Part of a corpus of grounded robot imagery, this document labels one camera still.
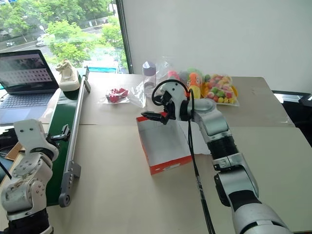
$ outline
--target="orange toy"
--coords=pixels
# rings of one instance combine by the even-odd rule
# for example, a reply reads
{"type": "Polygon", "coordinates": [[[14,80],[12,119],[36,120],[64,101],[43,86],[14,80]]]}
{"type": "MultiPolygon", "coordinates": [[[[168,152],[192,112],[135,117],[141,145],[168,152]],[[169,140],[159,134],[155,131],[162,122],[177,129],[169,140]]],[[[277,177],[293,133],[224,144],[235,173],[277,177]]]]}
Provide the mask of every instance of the orange toy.
{"type": "Polygon", "coordinates": [[[189,89],[193,90],[194,98],[200,98],[200,88],[201,88],[201,80],[197,73],[192,72],[189,75],[190,78],[190,87],[189,89]]]}

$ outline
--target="car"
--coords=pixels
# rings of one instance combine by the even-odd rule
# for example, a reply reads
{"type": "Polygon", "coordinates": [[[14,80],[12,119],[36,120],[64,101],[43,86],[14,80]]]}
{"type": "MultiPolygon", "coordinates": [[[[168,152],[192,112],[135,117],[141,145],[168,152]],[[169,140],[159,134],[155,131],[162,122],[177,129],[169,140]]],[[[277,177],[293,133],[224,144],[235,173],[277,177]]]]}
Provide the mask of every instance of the car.
{"type": "Polygon", "coordinates": [[[40,40],[36,43],[36,47],[42,47],[42,46],[46,46],[47,44],[43,41],[43,40],[40,40]]]}

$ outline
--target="laptop screen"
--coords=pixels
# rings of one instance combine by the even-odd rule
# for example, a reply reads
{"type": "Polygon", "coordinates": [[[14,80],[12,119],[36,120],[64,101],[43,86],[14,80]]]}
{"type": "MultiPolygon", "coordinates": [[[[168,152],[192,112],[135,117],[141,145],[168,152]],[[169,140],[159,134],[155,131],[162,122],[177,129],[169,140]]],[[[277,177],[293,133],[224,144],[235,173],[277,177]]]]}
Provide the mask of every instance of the laptop screen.
{"type": "Polygon", "coordinates": [[[0,54],[0,83],[8,93],[53,91],[59,87],[40,50],[0,54]]]}

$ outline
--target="red snack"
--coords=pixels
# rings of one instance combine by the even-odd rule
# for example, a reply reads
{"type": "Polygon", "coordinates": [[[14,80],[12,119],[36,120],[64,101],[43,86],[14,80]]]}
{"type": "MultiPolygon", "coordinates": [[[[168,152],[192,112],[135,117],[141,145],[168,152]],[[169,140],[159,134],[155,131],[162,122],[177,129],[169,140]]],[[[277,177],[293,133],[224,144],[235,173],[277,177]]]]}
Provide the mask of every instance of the red snack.
{"type": "Polygon", "coordinates": [[[106,95],[107,99],[112,103],[120,102],[123,98],[128,96],[128,90],[120,88],[120,89],[112,89],[108,95],[106,95]]]}

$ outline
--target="laptop keyboard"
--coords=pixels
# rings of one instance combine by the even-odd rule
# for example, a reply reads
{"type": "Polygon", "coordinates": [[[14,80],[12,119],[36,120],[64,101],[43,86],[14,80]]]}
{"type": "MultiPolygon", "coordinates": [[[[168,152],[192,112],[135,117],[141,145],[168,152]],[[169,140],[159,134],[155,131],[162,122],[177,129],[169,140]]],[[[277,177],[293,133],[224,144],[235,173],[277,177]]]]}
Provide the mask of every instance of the laptop keyboard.
{"type": "Polygon", "coordinates": [[[10,95],[3,101],[0,109],[46,106],[52,95],[53,94],[10,95]]]}

